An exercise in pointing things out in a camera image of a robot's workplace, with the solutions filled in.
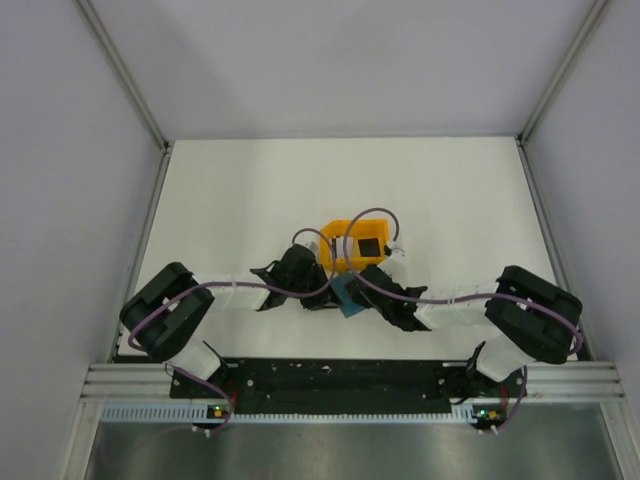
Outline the blue leather card holder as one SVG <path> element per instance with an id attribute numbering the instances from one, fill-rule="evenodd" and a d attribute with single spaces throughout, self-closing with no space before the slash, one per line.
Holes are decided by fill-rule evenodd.
<path id="1" fill-rule="evenodd" d="M 353 317 L 370 308 L 364 300 L 356 297 L 349 290 L 348 286 L 354 279 L 355 277 L 352 273 L 342 273 L 331 282 L 331 289 L 336 297 L 336 303 L 345 318 Z"/>

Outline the yellow plastic bin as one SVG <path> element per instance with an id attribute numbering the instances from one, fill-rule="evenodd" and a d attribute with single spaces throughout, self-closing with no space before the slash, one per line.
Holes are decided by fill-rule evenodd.
<path id="1" fill-rule="evenodd" d="M 360 219 L 346 234 L 350 220 L 334 220 L 324 226 L 320 232 L 329 240 L 326 243 L 320 240 L 319 261 L 327 270 L 331 271 L 333 260 L 331 251 L 336 257 L 336 273 L 338 275 L 350 270 L 345 256 L 348 256 L 357 271 L 363 270 L 368 265 L 381 263 L 386 255 L 384 248 L 390 240 L 389 223 L 386 219 Z M 359 238 L 378 238 L 382 255 L 377 258 L 363 258 L 358 256 Z"/>

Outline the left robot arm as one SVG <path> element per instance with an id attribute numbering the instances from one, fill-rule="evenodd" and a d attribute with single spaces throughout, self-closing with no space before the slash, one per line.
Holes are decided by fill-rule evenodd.
<path id="1" fill-rule="evenodd" d="M 196 338 L 208 312 L 268 311 L 289 298 L 308 310 L 323 309 L 337 302 L 330 287 L 334 276 L 313 250 L 300 244 L 263 268 L 202 281 L 182 263 L 172 262 L 125 303 L 119 320 L 129 331 L 132 348 L 192 375 L 194 387 L 212 397 L 226 387 L 227 374 L 218 353 Z"/>

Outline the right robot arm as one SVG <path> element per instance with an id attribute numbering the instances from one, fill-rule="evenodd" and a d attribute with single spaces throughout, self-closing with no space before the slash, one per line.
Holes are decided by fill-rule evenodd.
<path id="1" fill-rule="evenodd" d="M 494 281 L 446 291 L 402 286 L 395 275 L 406 264 L 405 253 L 388 248 L 386 254 L 347 284 L 354 303 L 376 310 L 405 332 L 495 330 L 466 359 L 462 396 L 490 395 L 514 372 L 535 362 L 561 365 L 583 345 L 578 329 L 582 302 L 520 266 L 505 267 Z"/>

